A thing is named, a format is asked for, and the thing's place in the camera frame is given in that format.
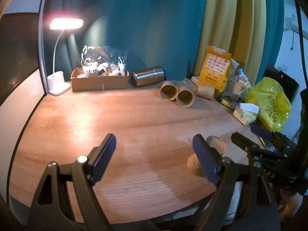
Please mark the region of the person's right hand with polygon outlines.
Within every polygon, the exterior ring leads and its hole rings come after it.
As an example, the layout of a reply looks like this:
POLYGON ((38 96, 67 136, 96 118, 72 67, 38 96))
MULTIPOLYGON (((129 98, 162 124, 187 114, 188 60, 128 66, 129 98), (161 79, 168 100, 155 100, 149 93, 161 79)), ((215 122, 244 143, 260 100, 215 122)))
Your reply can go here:
POLYGON ((281 221, 286 221, 295 216, 296 212, 302 205, 303 196, 299 193, 290 193, 289 191, 280 190, 281 198, 285 207, 279 213, 281 221))

